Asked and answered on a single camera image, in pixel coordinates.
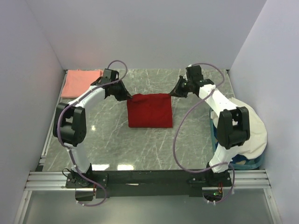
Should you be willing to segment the red t shirt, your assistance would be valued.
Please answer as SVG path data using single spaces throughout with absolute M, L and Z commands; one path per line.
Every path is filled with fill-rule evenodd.
M 166 93 L 135 94 L 127 100 L 130 128 L 172 128 L 171 96 Z

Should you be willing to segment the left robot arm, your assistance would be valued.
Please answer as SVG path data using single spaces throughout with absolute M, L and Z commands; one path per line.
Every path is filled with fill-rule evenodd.
M 87 188 L 95 183 L 92 165 L 86 156 L 83 141 L 87 134 L 86 114 L 96 103 L 114 96 L 117 101 L 131 99 L 119 72 L 109 68 L 75 100 L 56 107 L 53 135 L 66 148 L 72 166 L 70 181 Z

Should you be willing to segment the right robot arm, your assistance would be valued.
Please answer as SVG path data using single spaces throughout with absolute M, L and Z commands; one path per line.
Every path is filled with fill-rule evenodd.
M 205 169 L 190 170 L 183 167 L 177 157 L 176 164 L 184 171 L 192 174 L 205 174 L 205 181 L 210 186 L 229 177 L 231 160 L 241 153 L 240 147 L 250 139 L 249 111 L 246 107 L 239 107 L 225 97 L 218 87 L 223 82 L 214 84 L 205 79 L 202 74 L 201 63 L 191 64 L 186 68 L 186 76 L 180 76 L 171 96 L 186 98 L 189 93 L 200 98 L 200 103 L 206 102 L 218 117 L 217 141 L 218 146 Z

